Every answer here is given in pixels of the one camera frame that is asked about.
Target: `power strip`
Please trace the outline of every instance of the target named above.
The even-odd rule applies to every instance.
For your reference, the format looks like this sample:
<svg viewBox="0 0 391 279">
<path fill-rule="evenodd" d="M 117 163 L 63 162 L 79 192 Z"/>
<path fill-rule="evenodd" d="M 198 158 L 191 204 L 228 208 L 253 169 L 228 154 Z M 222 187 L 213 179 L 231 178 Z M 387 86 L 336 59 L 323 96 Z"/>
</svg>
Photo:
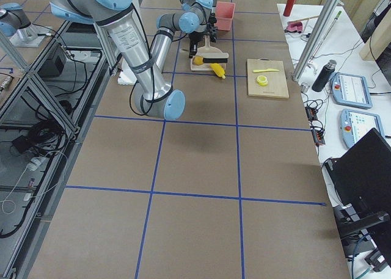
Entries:
<svg viewBox="0 0 391 279">
<path fill-rule="evenodd" d="M 315 128 L 311 129 L 311 133 L 312 133 L 313 142 L 315 143 L 316 146 L 322 146 L 326 144 L 323 136 Z"/>
<path fill-rule="evenodd" d="M 318 116 L 316 115 L 314 108 L 307 106 L 305 108 L 305 114 L 307 114 L 308 121 L 318 120 Z"/>
</svg>

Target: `water bottle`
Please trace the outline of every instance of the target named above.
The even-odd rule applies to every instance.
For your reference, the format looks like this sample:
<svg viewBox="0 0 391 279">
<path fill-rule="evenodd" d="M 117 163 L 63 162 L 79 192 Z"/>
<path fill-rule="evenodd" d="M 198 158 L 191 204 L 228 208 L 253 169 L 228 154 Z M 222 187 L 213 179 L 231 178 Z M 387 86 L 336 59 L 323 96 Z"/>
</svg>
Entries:
<svg viewBox="0 0 391 279">
<path fill-rule="evenodd" d="M 330 75 L 335 71 L 335 66 L 337 65 L 337 62 L 335 60 L 330 60 L 328 64 L 326 64 L 323 68 L 318 77 L 316 78 L 315 82 L 312 85 L 312 90 L 316 92 L 322 91 L 324 86 L 327 84 L 327 82 L 330 79 Z"/>
</svg>

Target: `robotic arm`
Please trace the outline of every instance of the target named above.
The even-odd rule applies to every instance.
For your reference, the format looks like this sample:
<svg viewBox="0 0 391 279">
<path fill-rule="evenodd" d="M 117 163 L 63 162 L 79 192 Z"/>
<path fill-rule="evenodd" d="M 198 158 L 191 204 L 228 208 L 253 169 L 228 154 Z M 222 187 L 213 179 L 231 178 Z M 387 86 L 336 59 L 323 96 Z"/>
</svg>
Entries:
<svg viewBox="0 0 391 279">
<path fill-rule="evenodd" d="M 179 0 L 182 3 L 182 9 L 188 10 L 190 5 L 197 3 L 197 0 Z M 208 14 L 206 22 L 202 23 L 197 30 L 189 34 L 190 47 L 189 47 L 189 58 L 192 58 L 197 54 L 198 43 L 203 40 L 204 35 L 209 35 L 212 42 L 216 42 L 216 30 L 214 24 L 217 22 L 215 11 L 216 11 L 217 0 L 213 0 L 211 12 Z"/>
<path fill-rule="evenodd" d="M 35 26 L 17 3 L 6 3 L 0 6 L 0 30 L 7 37 L 17 33 L 23 42 L 30 42 L 38 37 Z"/>
<path fill-rule="evenodd" d="M 135 74 L 134 103 L 142 115 L 175 120 L 183 113 L 185 96 L 166 82 L 161 68 L 172 43 L 174 33 L 194 32 L 207 20 L 213 0 L 195 0 L 187 12 L 162 15 L 151 49 L 139 32 L 132 0 L 51 0 L 55 16 L 77 23 L 105 28 Z"/>
</svg>

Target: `white table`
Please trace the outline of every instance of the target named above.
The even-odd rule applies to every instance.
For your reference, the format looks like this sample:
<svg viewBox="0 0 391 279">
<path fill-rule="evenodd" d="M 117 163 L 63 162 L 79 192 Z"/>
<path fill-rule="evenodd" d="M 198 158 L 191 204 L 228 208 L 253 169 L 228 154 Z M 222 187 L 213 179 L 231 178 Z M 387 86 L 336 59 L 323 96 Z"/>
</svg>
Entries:
<svg viewBox="0 0 391 279">
<path fill-rule="evenodd" d="M 278 4 L 277 6 L 279 8 L 279 13 L 280 13 L 283 28 L 286 28 L 288 21 L 294 21 L 302 18 L 307 18 L 310 16 L 319 15 L 323 7 L 321 5 L 297 5 L 296 4 L 293 6 L 291 15 L 289 17 L 285 17 L 282 15 L 285 8 L 285 4 Z M 307 67 L 299 80 L 299 84 L 301 84 L 302 82 L 306 82 L 312 85 L 316 77 L 318 76 L 320 70 L 322 69 L 322 67 L 326 63 L 328 63 L 330 59 L 334 59 L 337 61 L 337 67 L 335 69 L 336 71 L 365 76 L 368 82 L 368 86 L 370 87 L 373 86 L 373 81 L 371 80 L 371 77 L 373 76 L 373 80 L 376 83 L 376 88 L 370 89 L 370 92 L 379 93 L 379 92 L 391 91 L 391 87 L 387 82 L 387 80 L 385 79 L 385 77 L 383 76 L 383 74 L 381 73 L 381 71 L 373 75 L 376 71 L 379 70 L 377 64 L 375 62 L 367 62 L 361 59 L 359 52 L 361 48 L 364 46 L 364 43 L 362 43 L 359 34 L 357 33 L 355 27 L 353 26 L 351 20 L 349 19 L 343 7 L 337 7 L 335 9 L 335 15 L 340 10 L 342 11 L 342 13 L 338 21 L 331 29 L 329 35 L 326 37 L 325 41 L 323 42 L 316 56 L 322 54 L 330 54 L 330 53 L 343 53 L 346 50 L 353 48 L 354 44 L 357 41 L 359 41 L 358 43 L 360 43 L 360 45 L 352 52 L 347 52 L 343 55 L 321 56 L 320 58 L 315 59 L 314 62 L 318 66 L 318 73 L 314 74 L 313 69 Z M 328 22 L 329 24 L 331 24 L 335 15 L 331 18 L 330 22 Z M 316 23 L 316 18 L 311 19 L 302 34 L 311 33 L 315 23 Z M 300 34 L 298 33 L 285 34 L 285 36 L 287 38 L 293 63 L 296 64 L 298 62 L 297 60 L 300 58 L 300 55 L 303 52 L 306 42 L 300 39 Z M 342 63 L 348 56 L 349 58 L 342 66 Z M 323 89 L 322 92 L 314 92 L 310 88 L 309 91 L 307 92 L 307 95 L 310 100 L 314 100 L 314 99 L 325 100 L 327 98 L 327 94 L 325 90 L 329 91 L 329 89 L 330 89 L 329 85 L 327 85 L 326 89 Z M 385 135 L 391 135 L 391 117 L 389 117 L 389 114 L 391 112 L 391 95 L 372 96 L 371 99 L 373 102 L 373 107 L 367 111 L 369 113 L 375 113 L 380 115 Z M 329 105 L 327 111 L 326 111 L 326 106 L 327 104 L 325 104 L 318 112 L 318 118 L 323 122 L 323 124 L 326 123 L 326 135 L 325 135 L 326 144 L 320 146 L 320 150 L 319 150 L 319 161 L 321 164 L 327 158 L 330 157 L 338 158 L 348 150 L 348 148 L 343 142 L 342 135 L 340 133 L 339 115 L 343 109 L 349 107 L 336 104 L 332 96 L 329 99 Z M 338 204 L 338 199 L 335 196 L 334 186 L 332 185 L 332 181 L 326 172 L 324 172 L 323 175 L 327 185 L 327 189 L 329 190 L 331 203 L 333 206 L 336 206 Z M 367 269 L 368 264 L 364 261 L 364 257 L 366 257 L 368 254 L 369 252 L 361 253 L 355 259 L 354 261 L 355 277 L 358 277 L 364 270 Z M 371 271 L 369 274 L 366 274 L 364 278 L 389 279 L 391 278 L 391 268 L 387 267 L 380 273 Z"/>
</svg>

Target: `cutting board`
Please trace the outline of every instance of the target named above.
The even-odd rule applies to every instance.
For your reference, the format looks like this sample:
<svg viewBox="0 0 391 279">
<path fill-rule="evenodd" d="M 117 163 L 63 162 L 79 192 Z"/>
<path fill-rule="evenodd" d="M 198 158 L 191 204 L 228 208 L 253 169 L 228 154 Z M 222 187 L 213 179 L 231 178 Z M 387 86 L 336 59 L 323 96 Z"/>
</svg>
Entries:
<svg viewBox="0 0 391 279">
<path fill-rule="evenodd" d="M 253 73 L 253 70 L 276 68 L 280 71 L 266 71 Z M 257 76 L 266 76 L 268 85 L 261 87 L 257 83 Z M 287 79 L 282 61 L 247 59 L 247 91 L 249 96 L 288 99 L 289 92 Z"/>
</svg>

